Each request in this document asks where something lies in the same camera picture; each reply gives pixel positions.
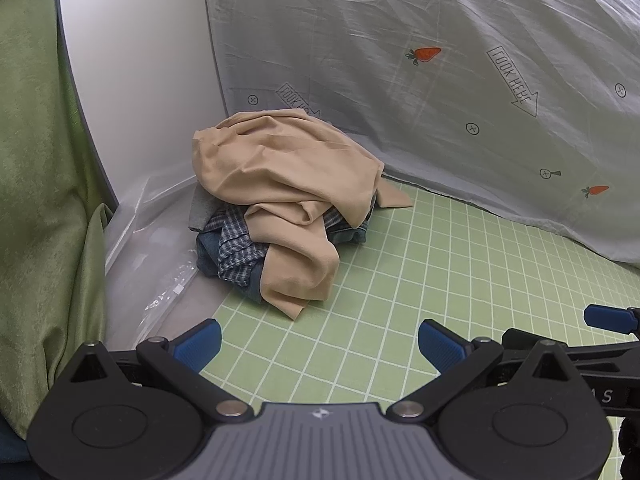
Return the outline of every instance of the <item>checkered fabric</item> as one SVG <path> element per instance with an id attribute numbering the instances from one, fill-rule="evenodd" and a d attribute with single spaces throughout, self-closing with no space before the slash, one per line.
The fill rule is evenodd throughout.
<path id="1" fill-rule="evenodd" d="M 244 221 L 247 206 L 225 204 L 207 222 L 204 232 L 220 230 L 218 277 L 239 286 L 249 284 L 251 269 L 267 254 L 268 244 L 254 242 Z"/>
<path id="2" fill-rule="evenodd" d="M 323 215 L 324 229 L 329 230 L 331 227 L 338 225 L 340 222 L 347 222 L 334 206 L 329 208 Z"/>

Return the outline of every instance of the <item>beige cloth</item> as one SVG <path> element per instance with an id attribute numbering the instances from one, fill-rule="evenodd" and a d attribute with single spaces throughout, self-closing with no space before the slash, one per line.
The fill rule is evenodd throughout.
<path id="1" fill-rule="evenodd" d="M 375 190 L 383 206 L 412 205 L 380 178 L 382 162 L 299 109 L 240 112 L 196 132 L 193 168 L 215 197 L 251 206 L 244 215 L 249 236 L 270 244 L 260 293 L 292 319 L 308 300 L 329 297 L 338 269 L 325 211 L 334 205 L 356 228 Z"/>

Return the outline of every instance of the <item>gray cloth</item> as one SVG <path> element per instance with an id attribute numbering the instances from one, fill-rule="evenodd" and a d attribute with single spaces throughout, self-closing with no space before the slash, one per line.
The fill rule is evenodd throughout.
<path id="1" fill-rule="evenodd" d="M 196 184 L 191 200 L 189 211 L 189 229 L 197 233 L 204 231 L 209 219 L 223 204 L 222 200 L 214 197 L 209 191 L 204 189 L 200 183 Z"/>

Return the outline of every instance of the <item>green curtain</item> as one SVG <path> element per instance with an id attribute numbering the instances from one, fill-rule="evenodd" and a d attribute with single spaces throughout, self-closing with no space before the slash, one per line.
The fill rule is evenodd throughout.
<path id="1" fill-rule="evenodd" d="M 0 0 L 0 412 L 21 437 L 78 345 L 104 333 L 109 193 L 55 0 Z"/>

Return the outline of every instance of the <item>white panel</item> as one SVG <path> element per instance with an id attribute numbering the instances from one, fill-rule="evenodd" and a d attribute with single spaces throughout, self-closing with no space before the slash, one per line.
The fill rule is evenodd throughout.
<path id="1" fill-rule="evenodd" d="M 191 137 L 225 115 L 205 0 L 60 0 L 76 88 L 116 196 L 191 172 Z"/>

